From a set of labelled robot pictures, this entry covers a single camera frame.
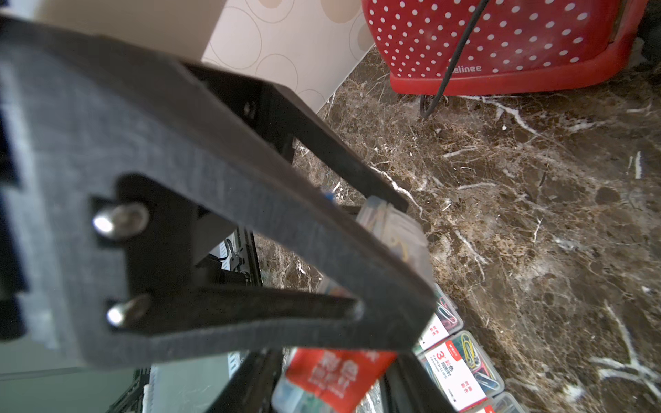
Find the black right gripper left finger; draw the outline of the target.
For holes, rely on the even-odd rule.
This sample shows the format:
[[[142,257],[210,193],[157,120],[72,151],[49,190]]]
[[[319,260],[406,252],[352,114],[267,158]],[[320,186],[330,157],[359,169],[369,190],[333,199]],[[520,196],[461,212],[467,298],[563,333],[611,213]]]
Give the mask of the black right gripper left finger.
[[[206,413],[274,412],[271,397],[282,374],[282,349],[249,352]]]

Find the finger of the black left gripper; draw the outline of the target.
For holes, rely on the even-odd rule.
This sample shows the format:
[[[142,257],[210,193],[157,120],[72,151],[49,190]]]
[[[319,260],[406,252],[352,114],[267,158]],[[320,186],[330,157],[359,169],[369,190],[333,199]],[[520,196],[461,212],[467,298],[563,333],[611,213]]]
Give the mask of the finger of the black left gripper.
[[[349,186],[376,196],[405,213],[409,202],[321,120],[289,87],[203,64],[185,67],[287,162],[294,160],[294,141],[310,150]]]
[[[127,43],[1,20],[1,337],[99,367],[314,339],[320,295],[212,282],[257,232],[338,282],[392,264],[351,216],[198,80]]]

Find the paper clip box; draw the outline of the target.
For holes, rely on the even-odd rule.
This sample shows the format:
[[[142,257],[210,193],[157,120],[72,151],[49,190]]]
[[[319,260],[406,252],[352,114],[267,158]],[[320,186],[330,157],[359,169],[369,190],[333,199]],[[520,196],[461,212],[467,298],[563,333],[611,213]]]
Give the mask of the paper clip box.
[[[491,358],[467,330],[423,351],[418,359],[457,412],[469,411],[505,391]]]
[[[488,398],[481,404],[475,406],[470,413],[528,413],[528,410],[520,404],[509,392]]]
[[[317,294],[344,313],[293,347],[271,397],[276,412],[355,411],[430,320],[434,275],[421,225],[376,196],[366,199],[356,223],[393,267],[349,255],[339,262],[351,280],[323,277]]]
[[[436,309],[423,334],[418,339],[418,343],[413,348],[413,353],[417,356],[437,346],[437,344],[461,331],[465,326],[454,302],[449,299],[447,294],[438,285],[434,286],[434,292],[437,298]]]

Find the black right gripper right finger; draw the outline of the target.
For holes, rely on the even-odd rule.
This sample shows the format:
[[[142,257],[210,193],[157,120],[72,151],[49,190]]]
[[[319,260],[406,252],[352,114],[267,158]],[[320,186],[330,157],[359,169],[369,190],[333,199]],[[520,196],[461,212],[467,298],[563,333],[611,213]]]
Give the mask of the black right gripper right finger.
[[[380,378],[384,412],[454,413],[413,353],[398,354]]]

